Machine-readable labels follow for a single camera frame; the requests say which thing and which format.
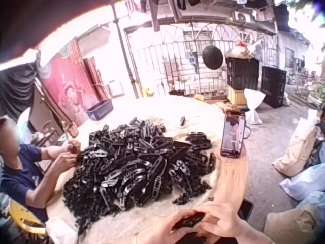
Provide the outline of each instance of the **white metal gate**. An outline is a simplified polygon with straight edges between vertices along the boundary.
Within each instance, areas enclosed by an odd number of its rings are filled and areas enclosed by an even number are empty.
[[[208,45],[218,47],[223,55],[238,40],[254,44],[260,65],[278,67],[276,36],[225,24],[161,25],[159,32],[141,28],[127,34],[135,75],[143,87],[158,94],[184,89],[186,95],[206,94],[222,97],[227,91],[226,63],[220,69],[208,69],[202,51]]]

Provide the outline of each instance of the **smartphone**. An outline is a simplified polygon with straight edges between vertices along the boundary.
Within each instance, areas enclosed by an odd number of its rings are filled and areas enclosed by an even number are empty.
[[[245,132],[245,113],[227,111],[224,118],[221,155],[238,158],[242,151]]]

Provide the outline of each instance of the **stacked crates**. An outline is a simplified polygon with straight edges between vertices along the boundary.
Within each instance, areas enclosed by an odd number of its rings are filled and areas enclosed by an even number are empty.
[[[228,100],[232,104],[247,105],[244,89],[257,90],[259,76],[259,61],[255,58],[226,59],[228,71]]]
[[[282,106],[286,83],[286,71],[262,66],[261,92],[265,94],[264,102],[272,108]]]

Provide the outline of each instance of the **person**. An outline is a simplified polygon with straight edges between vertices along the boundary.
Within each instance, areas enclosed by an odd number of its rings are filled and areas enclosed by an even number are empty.
[[[67,82],[66,87],[64,89],[65,98],[63,101],[64,111],[69,115],[71,120],[73,120],[77,125],[83,124],[88,116],[84,110],[84,105],[74,89],[72,82]]]
[[[0,118],[0,155],[4,161],[0,190],[30,210],[40,221],[48,220],[45,206],[59,176],[74,167],[80,143],[70,140],[63,146],[38,148],[19,144],[16,123]],[[43,175],[34,162],[52,160]]]
[[[180,228],[172,231],[173,226],[183,218],[195,212],[204,212],[206,216],[194,229]],[[238,244],[274,244],[273,241],[253,229],[246,221],[239,218],[233,206],[229,203],[206,202],[194,210],[182,210],[167,217],[160,217],[154,224],[141,230],[129,240],[121,241],[124,244],[175,244],[186,234],[199,228],[220,237],[233,237]]]
[[[237,142],[237,130],[239,127],[238,121],[235,119],[230,120],[230,130],[224,136],[224,140],[222,143],[222,148],[226,150],[238,151]]]

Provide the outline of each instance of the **umbrella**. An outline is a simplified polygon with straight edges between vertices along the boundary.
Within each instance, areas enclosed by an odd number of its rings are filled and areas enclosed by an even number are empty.
[[[0,3],[0,62],[22,56],[77,16],[116,0],[11,0]]]

